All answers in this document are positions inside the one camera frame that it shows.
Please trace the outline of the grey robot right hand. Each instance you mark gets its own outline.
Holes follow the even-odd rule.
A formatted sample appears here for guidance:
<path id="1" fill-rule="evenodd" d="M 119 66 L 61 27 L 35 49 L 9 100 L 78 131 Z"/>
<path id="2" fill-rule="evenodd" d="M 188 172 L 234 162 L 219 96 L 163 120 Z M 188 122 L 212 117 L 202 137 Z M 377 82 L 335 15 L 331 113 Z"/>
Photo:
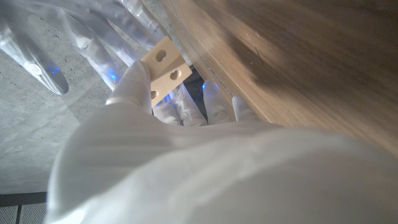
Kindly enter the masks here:
<path id="1" fill-rule="evenodd" d="M 87 59 L 111 90 L 122 75 L 108 50 L 126 65 L 140 59 L 115 31 L 116 27 L 147 50 L 168 35 L 140 0 L 1 1 L 1 50 L 58 95 L 68 92 L 67 80 L 32 37 L 30 16 L 37 16 L 64 32 L 73 48 Z"/>

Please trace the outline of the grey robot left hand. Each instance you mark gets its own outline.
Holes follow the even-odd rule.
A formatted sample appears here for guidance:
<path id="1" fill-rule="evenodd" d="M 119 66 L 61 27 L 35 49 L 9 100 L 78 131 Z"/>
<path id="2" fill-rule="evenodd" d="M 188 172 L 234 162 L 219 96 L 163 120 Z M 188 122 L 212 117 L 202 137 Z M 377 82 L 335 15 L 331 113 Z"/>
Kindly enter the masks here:
<path id="1" fill-rule="evenodd" d="M 338 133 L 266 123 L 239 97 L 207 119 L 185 90 L 150 106 L 134 62 L 52 168 L 46 223 L 396 223 L 397 159 Z"/>

